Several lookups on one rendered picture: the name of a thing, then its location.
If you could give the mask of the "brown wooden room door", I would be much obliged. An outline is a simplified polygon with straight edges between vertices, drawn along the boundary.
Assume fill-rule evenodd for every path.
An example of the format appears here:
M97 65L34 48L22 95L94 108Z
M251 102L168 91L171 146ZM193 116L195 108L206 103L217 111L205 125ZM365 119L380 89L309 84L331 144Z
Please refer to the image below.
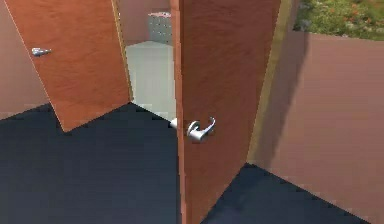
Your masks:
M4 0L63 131L132 98L117 0ZM32 48L51 49L41 57Z
M282 0L170 0L180 224L200 224L246 162ZM201 142L191 122L214 130Z

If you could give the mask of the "framed flower meadow picture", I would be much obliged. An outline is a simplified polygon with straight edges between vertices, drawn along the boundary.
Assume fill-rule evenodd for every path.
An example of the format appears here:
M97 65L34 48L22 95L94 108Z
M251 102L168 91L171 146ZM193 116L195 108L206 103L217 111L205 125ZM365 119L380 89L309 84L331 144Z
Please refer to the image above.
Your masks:
M384 41L384 0L300 0L293 30Z

